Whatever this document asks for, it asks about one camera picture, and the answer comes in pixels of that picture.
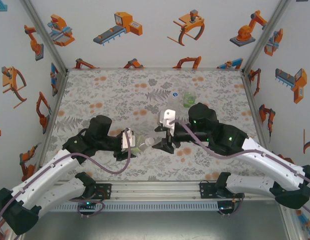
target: table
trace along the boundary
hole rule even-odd
[[[105,115],[113,123],[109,135],[126,127],[136,135],[153,136],[156,143],[165,137],[154,132],[160,110],[166,109],[172,92],[194,88],[197,99],[216,111],[221,123],[234,125],[257,141],[256,129],[247,102],[241,73],[229,70],[110,69],[71,70],[44,163],[61,149],[68,138],[89,126],[91,118]],[[187,108],[182,117],[187,118]],[[99,151],[93,157],[116,171],[125,161],[116,162],[112,152]],[[132,158],[128,169],[119,175],[106,173],[89,161],[65,174],[87,172],[97,181],[198,181],[216,180],[221,172],[259,176],[260,172],[238,160],[217,160],[192,143],[182,143],[175,154],[148,148]]]

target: clear plastic bottle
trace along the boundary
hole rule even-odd
[[[136,146],[131,148],[132,154],[138,154],[143,152],[147,147],[151,147],[155,144],[153,137],[136,136]]]
[[[167,109],[176,112],[176,118],[180,116],[180,108],[182,106],[182,97],[179,93],[172,91],[168,97]]]

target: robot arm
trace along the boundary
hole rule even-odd
[[[108,136],[111,119],[99,115],[90,121],[88,129],[71,137],[53,159],[45,164],[29,179],[11,190],[0,190],[0,212],[5,208],[3,218],[18,235],[30,230],[46,212],[70,199],[81,197],[89,199],[96,193],[96,182],[85,172],[76,174],[69,182],[52,188],[67,172],[80,166],[85,161],[82,156],[71,156],[71,153],[93,156],[96,151],[113,151],[114,157],[120,160],[127,158],[128,141],[135,146],[135,136],[128,130],[118,136]]]
[[[222,172],[216,182],[217,191],[227,190],[231,193],[250,193],[274,198],[279,204],[292,209],[301,208],[310,196],[308,182],[292,173],[283,165],[289,166],[302,176],[310,179],[310,166],[297,166],[289,163],[270,151],[264,149],[252,138],[247,138],[242,146],[243,151],[256,150],[236,156],[263,172],[265,176],[239,176],[229,172]]]
[[[298,209],[302,207],[310,196],[308,182],[298,174],[310,180],[310,166],[297,166],[287,162],[266,150],[246,133],[235,126],[219,123],[216,112],[206,105],[198,103],[189,109],[189,123],[178,123],[175,112],[166,110],[161,112],[159,122],[162,124],[158,131],[166,131],[166,138],[153,146],[168,153],[173,153],[172,143],[178,148],[180,142],[201,143],[209,142],[206,150],[218,159],[236,158],[252,165],[263,172],[265,177],[237,176],[229,172],[222,172],[216,182],[216,191],[223,193],[251,193],[265,195],[288,207]]]

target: cable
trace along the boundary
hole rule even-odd
[[[80,212],[80,206],[78,205],[77,206],[77,213],[81,216],[81,218],[91,218],[95,215],[98,215],[105,207],[106,205],[102,202],[102,201],[99,201],[99,200],[89,200],[89,199],[72,199],[70,200],[71,202],[77,202],[77,203],[85,203],[87,201],[91,202],[91,203],[97,203],[97,204],[101,204],[102,207],[101,209],[99,209],[98,211],[92,213],[92,214],[89,214],[89,215],[83,215],[81,212]]]
[[[35,176],[33,179],[31,179],[24,187],[22,187],[22,190],[17,192],[16,195],[14,195],[8,202],[7,204],[3,207],[3,209],[0,211],[0,219],[1,217],[3,216],[4,212],[7,210],[7,208],[11,205],[11,203],[16,200],[21,194],[22,194],[22,191],[25,191],[27,188],[29,188],[29,186],[31,184],[33,184],[38,178],[40,178],[44,173],[46,173],[49,169],[51,169],[52,165],[56,165],[58,164],[60,161],[66,159],[66,158],[69,158],[69,157],[74,157],[74,156],[77,156],[77,157],[84,157],[85,159],[87,160],[90,160],[91,162],[93,162],[94,164],[96,164],[97,166],[99,166],[102,170],[110,173],[110,174],[121,174],[124,170],[126,170],[126,168],[128,167],[128,164],[130,162],[130,157],[131,157],[131,146],[130,146],[130,142],[129,142],[129,136],[127,134],[127,128],[124,130],[124,133],[126,135],[126,139],[127,139],[127,145],[128,145],[128,158],[127,158],[127,162],[125,164],[125,166],[119,170],[119,171],[111,171],[111,170],[108,170],[106,169],[104,166],[100,165],[98,162],[96,162],[95,160],[93,160],[91,157],[89,156],[86,156],[82,153],[78,153],[78,152],[74,152],[74,153],[70,153],[70,154],[67,154],[59,159],[57,159],[56,161],[53,162],[53,164],[51,164],[50,166],[48,166],[47,168],[45,168],[41,173],[39,173],[37,176]]]
[[[306,207],[305,205],[304,205],[304,206],[302,206],[302,208],[304,208],[307,212],[309,212],[309,213],[310,213],[310,209],[309,209],[308,207]]]
[[[218,209],[218,211],[219,211],[219,213],[221,214],[222,218],[223,218],[225,215],[228,215],[228,217],[235,215],[235,214],[238,212],[238,210],[240,209],[240,207],[242,206],[242,203],[243,203],[243,201],[244,201],[244,198],[245,198],[245,194],[242,195],[241,200],[239,200],[240,202],[239,202],[237,208],[236,208],[232,213],[224,214],[220,209]]]
[[[207,152],[209,153],[211,156],[217,158],[217,159],[220,159],[220,160],[225,160],[225,159],[231,159],[231,158],[234,158],[234,157],[237,157],[237,156],[240,156],[240,155],[243,155],[243,154],[250,154],[250,153],[255,153],[255,154],[265,154],[263,151],[259,151],[259,150],[255,150],[255,149],[252,149],[252,150],[244,150],[244,151],[241,151],[241,152],[238,152],[238,153],[235,153],[235,154],[232,154],[232,155],[229,155],[229,156],[221,156],[221,155],[218,155],[216,154],[214,151],[210,150],[209,148],[207,148],[200,140],[198,137],[196,137],[196,135],[189,129],[189,127],[179,121],[179,120],[174,120],[174,121],[171,121],[169,124],[173,124],[173,123],[179,123],[182,125],[182,127],[189,133],[189,135]],[[301,175],[299,172],[297,172],[296,170],[292,169],[290,166],[284,164],[282,161],[274,158],[273,156],[271,155],[268,155],[268,154],[265,154],[264,156],[266,156],[267,158],[275,161],[276,163],[278,163],[279,165],[282,165],[284,168],[290,170],[292,173],[294,173],[295,176],[298,176],[300,178],[302,178],[303,180],[305,180],[306,182],[310,183],[310,179],[306,178],[305,176]],[[303,206],[303,208],[308,211],[310,213],[310,209],[306,206]]]

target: metal corner post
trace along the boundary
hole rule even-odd
[[[280,0],[278,3],[273,15],[271,16],[270,20],[268,21],[265,30],[261,34],[256,47],[254,48],[253,52],[249,56],[247,63],[244,67],[244,75],[247,76],[249,71],[251,70],[253,64],[257,60],[259,54],[261,53],[262,49],[266,45],[269,37],[271,36],[272,32],[274,31],[277,23],[279,22],[281,16],[285,12],[286,8],[288,7],[291,0]]]
[[[25,11],[27,12],[29,18],[33,22],[35,29],[37,33],[42,38],[46,48],[52,55],[56,65],[58,66],[58,69],[62,74],[65,76],[67,73],[67,68],[60,57],[57,49],[55,48],[55,45],[53,44],[51,38],[49,37],[48,32],[46,31],[43,22],[41,21],[38,13],[36,12],[33,4],[31,3],[31,0],[20,0],[21,4],[23,5]]]

